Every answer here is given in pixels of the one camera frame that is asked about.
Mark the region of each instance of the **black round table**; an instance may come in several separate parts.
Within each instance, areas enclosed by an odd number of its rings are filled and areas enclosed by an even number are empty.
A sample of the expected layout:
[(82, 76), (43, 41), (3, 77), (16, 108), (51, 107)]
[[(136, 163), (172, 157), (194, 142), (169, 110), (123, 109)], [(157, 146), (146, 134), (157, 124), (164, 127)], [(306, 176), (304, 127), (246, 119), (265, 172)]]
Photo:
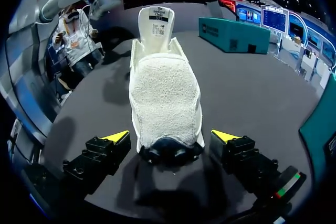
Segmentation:
[[(46, 141), (45, 160), (62, 168), (81, 154), (93, 136), (130, 130), (132, 150), (114, 176), (107, 176), (86, 200), (121, 215), (162, 220), (158, 207), (222, 219), (249, 209), (256, 197), (244, 191), (208, 157), (211, 129), (248, 135), (269, 159), (307, 174), (293, 197), (293, 210), (312, 188), (309, 159), (298, 129), (318, 102), (313, 87), (271, 55), (226, 54), (198, 37), (176, 33), (201, 89), (205, 153), (179, 170), (152, 167), (138, 157), (128, 98), (132, 41), (108, 53), (65, 102)], [(157, 196), (148, 197), (155, 191)]]

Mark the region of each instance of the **blue wall display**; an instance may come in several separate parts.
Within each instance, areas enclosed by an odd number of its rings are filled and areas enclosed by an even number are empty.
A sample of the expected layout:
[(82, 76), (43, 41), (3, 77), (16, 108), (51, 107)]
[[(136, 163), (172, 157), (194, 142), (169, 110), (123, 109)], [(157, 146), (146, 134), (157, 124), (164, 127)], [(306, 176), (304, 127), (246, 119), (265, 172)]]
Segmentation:
[(335, 61), (335, 51), (329, 43), (323, 42), (322, 54), (330, 59), (332, 62)]
[(325, 31), (323, 28), (321, 28), (320, 26), (316, 25), (315, 23), (302, 18), (304, 20), (304, 22), (306, 23), (306, 25), (309, 28), (312, 28), (313, 30), (315, 30), (316, 32), (320, 33), (321, 35), (325, 36), (325, 38), (327, 38), (328, 40), (330, 40), (334, 45), (336, 45), (336, 38), (334, 36), (332, 36), (331, 34), (329, 34), (327, 31)]
[(240, 21), (260, 24), (261, 21), (260, 10), (253, 9), (249, 6), (242, 4), (238, 4), (236, 8)]
[(289, 14), (289, 29), (288, 29), (288, 35), (290, 37), (298, 36), (301, 38), (302, 43), (304, 44), (305, 41), (304, 38), (306, 36), (306, 31), (303, 27), (303, 23), (301, 20), (299, 20), (294, 15)]
[(308, 43), (310, 46), (313, 46), (315, 49), (320, 50), (322, 47), (322, 40), (320, 35), (315, 33), (313, 30), (308, 28)]

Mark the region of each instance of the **monitor screen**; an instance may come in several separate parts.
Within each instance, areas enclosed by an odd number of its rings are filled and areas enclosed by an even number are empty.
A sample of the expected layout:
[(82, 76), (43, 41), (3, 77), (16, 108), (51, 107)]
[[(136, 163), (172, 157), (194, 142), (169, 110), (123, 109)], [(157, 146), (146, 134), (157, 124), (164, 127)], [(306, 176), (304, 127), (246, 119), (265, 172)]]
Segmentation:
[(303, 39), (303, 27), (292, 22), (289, 23), (289, 34), (292, 36), (298, 36)]
[(253, 22), (253, 12), (250, 12), (249, 10), (247, 11), (246, 20)]
[(323, 42), (322, 53), (329, 58), (332, 62), (335, 59), (335, 51), (329, 43)]
[(308, 41), (312, 43), (314, 46), (316, 46), (318, 49), (320, 49), (319, 45), (319, 39), (314, 36), (313, 32), (309, 31), (308, 32)]
[(273, 12), (271, 10), (263, 9), (263, 21), (264, 26), (268, 26), (277, 29), (281, 32), (286, 31), (286, 14)]
[(246, 15), (247, 15), (247, 11), (243, 10), (243, 9), (239, 9), (239, 18), (240, 20), (246, 20)]

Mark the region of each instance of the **shoe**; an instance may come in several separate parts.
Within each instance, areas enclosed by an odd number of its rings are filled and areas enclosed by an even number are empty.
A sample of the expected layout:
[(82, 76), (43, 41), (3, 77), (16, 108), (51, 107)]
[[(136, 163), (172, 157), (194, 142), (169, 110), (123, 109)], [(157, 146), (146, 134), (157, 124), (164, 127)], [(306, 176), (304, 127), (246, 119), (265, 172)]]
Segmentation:
[(61, 95), (61, 99), (66, 100), (71, 94), (72, 94), (72, 91), (70, 90), (68, 93)]
[(141, 42), (133, 40), (129, 84), (138, 153), (162, 146), (159, 141), (204, 149), (201, 93), (181, 45), (171, 39), (174, 18), (166, 7), (139, 12)]

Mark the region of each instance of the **exhibition hall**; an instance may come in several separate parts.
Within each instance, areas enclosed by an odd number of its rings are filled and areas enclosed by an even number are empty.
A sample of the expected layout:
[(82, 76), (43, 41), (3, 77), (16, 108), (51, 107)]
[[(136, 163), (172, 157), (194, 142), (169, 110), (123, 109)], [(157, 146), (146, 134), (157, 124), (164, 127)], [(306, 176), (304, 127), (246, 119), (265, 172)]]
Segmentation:
[(336, 164), (330, 5), (18, 0), (0, 54), (18, 197), (57, 221), (303, 223)]

